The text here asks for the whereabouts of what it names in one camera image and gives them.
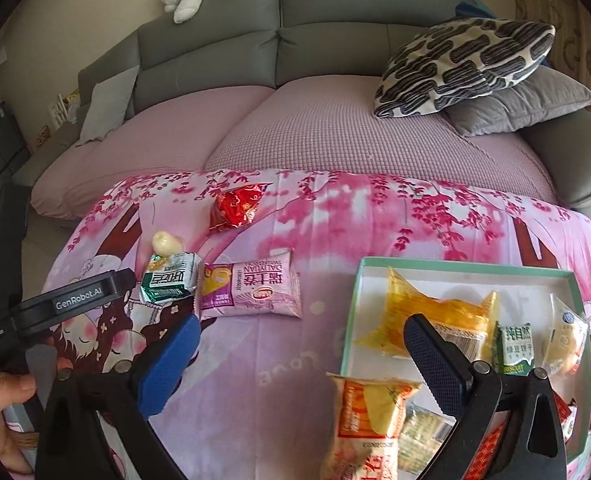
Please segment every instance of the green-rimmed white box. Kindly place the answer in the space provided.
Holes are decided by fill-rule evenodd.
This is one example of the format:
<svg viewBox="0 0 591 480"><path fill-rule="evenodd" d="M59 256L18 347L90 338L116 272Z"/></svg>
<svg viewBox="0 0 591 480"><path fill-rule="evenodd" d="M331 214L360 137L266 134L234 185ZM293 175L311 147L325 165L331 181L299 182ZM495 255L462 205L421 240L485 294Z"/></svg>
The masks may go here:
<svg viewBox="0 0 591 480"><path fill-rule="evenodd" d="M423 294L437 299L458 299L480 304L492 290L499 293L499 320L503 325L530 323L535 364L543 357L543 345L553 326L551 294L575 312L583 314L583 303L573 272L540 267L509 267L467 262L410 260L405 258L363 258L347 324L341 373L355 378L422 377L411 359L396 358L354 344L380 324L384 312L389 267L409 280ZM552 377L553 389L566 401L578 403L573 434L567 442L567 463L584 450L591 420L591 348L585 345L581 364L572 376ZM414 397L422 407L441 413L425 386Z"/></svg>

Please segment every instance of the red oval logo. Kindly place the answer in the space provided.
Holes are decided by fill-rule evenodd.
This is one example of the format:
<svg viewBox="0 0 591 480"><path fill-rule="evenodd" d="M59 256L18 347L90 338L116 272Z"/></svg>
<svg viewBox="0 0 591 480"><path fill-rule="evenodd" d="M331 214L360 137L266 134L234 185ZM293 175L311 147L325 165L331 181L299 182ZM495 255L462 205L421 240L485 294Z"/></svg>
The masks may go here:
<svg viewBox="0 0 591 480"><path fill-rule="evenodd" d="M270 286L261 286L253 291L254 300L268 300L273 296L273 289Z"/></svg>

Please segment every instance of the sofa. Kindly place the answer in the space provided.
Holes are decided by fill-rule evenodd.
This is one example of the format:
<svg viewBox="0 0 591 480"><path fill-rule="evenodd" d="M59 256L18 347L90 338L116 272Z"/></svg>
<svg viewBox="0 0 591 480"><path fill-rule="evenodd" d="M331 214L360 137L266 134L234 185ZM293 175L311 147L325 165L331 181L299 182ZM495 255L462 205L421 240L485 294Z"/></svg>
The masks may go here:
<svg viewBox="0 0 591 480"><path fill-rule="evenodd" d="M81 106L14 177L45 216L82 218L137 174L342 170L527 195L591 219L591 113L461 137L443 113L373 116L387 60L476 0L205 0L144 23L79 73ZM99 82L140 66L125 123L74 145Z"/></svg>

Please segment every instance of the human hand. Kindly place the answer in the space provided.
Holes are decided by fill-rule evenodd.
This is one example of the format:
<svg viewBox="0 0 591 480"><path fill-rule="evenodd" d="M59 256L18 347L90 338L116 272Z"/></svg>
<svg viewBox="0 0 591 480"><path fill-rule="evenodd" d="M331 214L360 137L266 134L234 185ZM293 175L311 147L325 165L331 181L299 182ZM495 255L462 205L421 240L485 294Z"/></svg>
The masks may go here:
<svg viewBox="0 0 591 480"><path fill-rule="evenodd" d="M16 473L30 474L32 470L22 451L13 441L2 418L2 410L12 404L26 402L35 392L36 381L32 375L0 373L0 461L9 471Z"/></svg>

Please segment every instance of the white garlic-shaped object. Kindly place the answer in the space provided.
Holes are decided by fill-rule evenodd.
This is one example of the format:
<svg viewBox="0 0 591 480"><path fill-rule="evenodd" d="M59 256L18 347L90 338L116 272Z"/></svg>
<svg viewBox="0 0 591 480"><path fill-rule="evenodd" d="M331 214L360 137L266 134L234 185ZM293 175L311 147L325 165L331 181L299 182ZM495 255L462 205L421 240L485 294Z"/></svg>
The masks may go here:
<svg viewBox="0 0 591 480"><path fill-rule="evenodd" d="M171 256L172 254L183 253L182 241L167 231L158 231L151 240L154 253L158 256Z"/></svg>

